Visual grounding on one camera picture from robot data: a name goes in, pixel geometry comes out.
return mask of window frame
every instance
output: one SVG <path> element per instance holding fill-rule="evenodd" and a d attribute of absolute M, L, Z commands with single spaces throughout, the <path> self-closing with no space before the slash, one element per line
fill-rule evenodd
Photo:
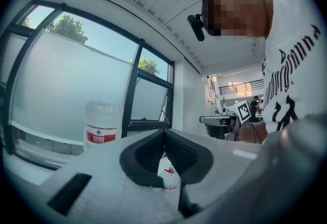
<path fill-rule="evenodd" d="M 45 6 L 53 8 L 54 10 L 35 28 L 29 28 L 18 24 L 21 20 L 25 19 L 37 6 Z M 23 156 L 21 151 L 16 150 L 14 138 L 13 138 L 13 126 L 9 124 L 11 118 L 11 107 L 12 107 L 12 99 L 13 99 L 13 89 L 15 85 L 15 81 L 17 80 L 16 76 L 20 65 L 25 57 L 25 55 L 30 50 L 31 46 L 35 44 L 38 40 L 41 32 L 45 30 L 60 14 L 63 12 L 68 12 L 74 15 L 81 16 L 90 21 L 98 23 L 112 31 L 126 37 L 127 39 L 137 43 L 137 50 L 135 52 L 133 58 L 133 65 L 130 69 L 130 74 L 127 80 L 127 87 L 125 92 L 125 103 L 124 103 L 124 111 L 123 111 L 123 119 L 122 119 L 122 138 L 127 136 L 128 131 L 144 131 L 144 130 L 153 130 L 153 129 L 169 129 L 172 127 L 172 114 L 173 114 L 173 89 L 174 89 L 174 62 L 170 61 L 167 57 L 165 57 L 158 50 L 150 46 L 145 42 L 143 38 L 138 38 L 126 31 L 125 29 L 120 28 L 119 26 L 104 20 L 96 15 L 85 12 L 83 10 L 79 10 L 77 8 L 73 8 L 68 6 L 66 3 L 53 3 L 43 0 L 32 0 L 29 2 L 23 9 L 12 19 L 10 24 L 4 30 L 3 34 L 0 37 L 0 56 L 3 56 L 4 53 L 4 45 L 8 39 L 10 34 L 16 34 L 20 36 L 27 37 L 26 42 L 22 46 L 19 51 L 16 60 L 11 68 L 8 81 L 5 85 L 1 85 L 0 96 L 4 99 L 3 106 L 3 127 L 4 127 L 4 141 L 5 141 L 5 149 L 9 155 L 15 154 L 18 157 L 33 163 L 38 166 L 42 166 L 50 169 L 57 169 L 57 165 L 51 165 L 49 162 L 42 163 L 37 158 L 33 158 L 31 156 Z M 145 48 L 149 52 L 153 53 L 163 61 L 165 61 L 169 67 L 168 69 L 168 80 L 167 82 L 161 78 L 158 78 L 146 71 L 143 71 L 138 68 L 138 63 L 141 57 L 142 49 Z M 136 88 L 137 78 L 144 77 L 145 80 L 148 80 L 152 83 L 162 85 L 164 84 L 166 88 L 168 88 L 167 93 L 167 119 L 168 121 L 135 121 L 131 120 L 131 111 L 133 106 L 134 93 Z"/>

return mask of graphic print shirt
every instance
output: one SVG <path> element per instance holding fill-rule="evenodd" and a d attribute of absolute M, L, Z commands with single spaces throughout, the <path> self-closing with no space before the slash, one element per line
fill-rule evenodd
<path fill-rule="evenodd" d="M 273 0 L 273 11 L 262 62 L 268 133 L 327 110 L 327 30 L 318 7 L 314 0 Z"/>

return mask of green foliage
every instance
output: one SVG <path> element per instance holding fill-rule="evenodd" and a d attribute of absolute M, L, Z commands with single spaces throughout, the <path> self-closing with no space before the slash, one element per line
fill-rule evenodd
<path fill-rule="evenodd" d="M 64 14 L 59 21 L 52 23 L 48 27 L 47 31 L 62 35 L 81 43 L 85 43 L 88 38 L 84 36 L 82 28 L 82 22 L 75 21 L 71 14 Z"/>
<path fill-rule="evenodd" d="M 23 26 L 30 27 L 30 26 L 31 26 L 31 24 L 30 24 L 30 20 L 29 20 L 28 18 L 26 18 L 26 19 L 24 20 L 24 22 L 22 23 L 22 25 L 23 25 Z"/>
<path fill-rule="evenodd" d="M 161 71 L 157 69 L 157 63 L 154 60 L 147 60 L 144 57 L 141 57 L 138 67 L 156 76 L 161 73 Z"/>

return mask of person in background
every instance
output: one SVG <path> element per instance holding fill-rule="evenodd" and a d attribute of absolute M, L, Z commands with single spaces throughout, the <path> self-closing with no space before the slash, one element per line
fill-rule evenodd
<path fill-rule="evenodd" d="M 250 104 L 250 113 L 251 113 L 251 118 L 249 119 L 250 122 L 258 122 L 258 118 L 256 118 L 255 114 L 256 112 L 261 112 L 261 109 L 259 108 L 259 98 L 258 96 L 255 96 L 253 100 L 251 101 Z"/>

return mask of metal railing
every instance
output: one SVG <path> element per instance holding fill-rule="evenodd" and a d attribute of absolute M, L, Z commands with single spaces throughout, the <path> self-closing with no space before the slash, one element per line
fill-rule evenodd
<path fill-rule="evenodd" d="M 248 83 L 240 83 L 235 85 L 229 85 L 224 87 L 219 87 L 220 95 L 253 91 L 264 88 L 264 80 L 257 80 Z"/>

